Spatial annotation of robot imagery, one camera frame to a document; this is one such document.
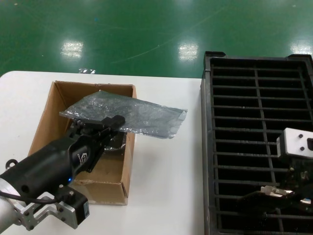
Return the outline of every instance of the wire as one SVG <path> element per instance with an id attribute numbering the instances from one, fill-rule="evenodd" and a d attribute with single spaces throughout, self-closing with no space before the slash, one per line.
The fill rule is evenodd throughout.
<path id="1" fill-rule="evenodd" d="M 14 165 L 16 165 L 17 163 L 19 163 L 18 161 L 16 161 L 15 159 L 10 159 L 6 162 L 5 164 L 5 169 L 8 169 L 10 167 L 10 165 L 14 163 Z"/>
<path id="2" fill-rule="evenodd" d="M 37 198 L 35 199 L 35 198 L 30 198 L 30 197 L 21 197 L 21 196 L 17 196 L 17 195 L 2 192 L 2 191 L 0 191 L 0 196 L 9 198 L 9 199 L 22 201 L 27 204 L 36 203 L 36 204 L 41 204 L 41 205 L 48 205 L 48 204 L 54 204 L 54 203 L 62 201 L 62 197 L 61 198 L 55 197 L 55 199 L 37 199 Z"/>

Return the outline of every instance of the cardboard box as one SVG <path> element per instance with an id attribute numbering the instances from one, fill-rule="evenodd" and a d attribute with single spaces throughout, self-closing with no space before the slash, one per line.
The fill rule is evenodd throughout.
<path id="1" fill-rule="evenodd" d="M 28 155 L 62 137 L 70 120 L 59 116 L 83 97 L 99 90 L 136 98 L 133 85 L 87 84 L 55 81 Z M 80 173 L 71 187 L 93 204 L 127 205 L 134 153 L 134 134 L 127 133 L 125 151 L 103 155 L 92 173 Z"/>

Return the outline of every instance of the plastic bag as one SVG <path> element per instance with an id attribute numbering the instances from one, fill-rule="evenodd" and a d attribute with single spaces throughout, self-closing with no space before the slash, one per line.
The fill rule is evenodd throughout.
<path id="1" fill-rule="evenodd" d="M 186 114 L 187 110 L 169 108 L 104 91 L 85 96 L 64 112 L 60 112 L 64 117 L 92 120 L 121 115 L 126 122 L 119 129 L 120 131 L 161 139 L 173 138 L 185 120 Z"/>

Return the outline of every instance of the green epoxy floor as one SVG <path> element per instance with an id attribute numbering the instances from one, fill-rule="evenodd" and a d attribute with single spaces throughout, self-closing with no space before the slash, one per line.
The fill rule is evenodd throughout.
<path id="1" fill-rule="evenodd" d="M 206 50 L 313 52 L 312 0 L 0 0 L 0 75 L 200 78 Z"/>

